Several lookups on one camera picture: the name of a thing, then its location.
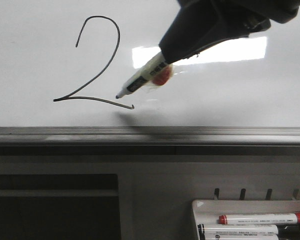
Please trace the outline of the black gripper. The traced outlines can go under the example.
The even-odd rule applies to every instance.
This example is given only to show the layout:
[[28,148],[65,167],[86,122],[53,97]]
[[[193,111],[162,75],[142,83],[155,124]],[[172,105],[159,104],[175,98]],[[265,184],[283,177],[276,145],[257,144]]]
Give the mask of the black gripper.
[[285,24],[295,18],[300,0],[180,0],[177,23]]

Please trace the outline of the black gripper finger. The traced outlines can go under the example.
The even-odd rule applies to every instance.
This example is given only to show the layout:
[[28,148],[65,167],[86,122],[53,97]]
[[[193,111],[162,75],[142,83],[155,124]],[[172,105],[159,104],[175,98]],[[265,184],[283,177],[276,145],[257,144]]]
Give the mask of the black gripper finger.
[[270,27],[268,18],[232,0],[192,0],[181,6],[159,47],[165,61],[171,64]]

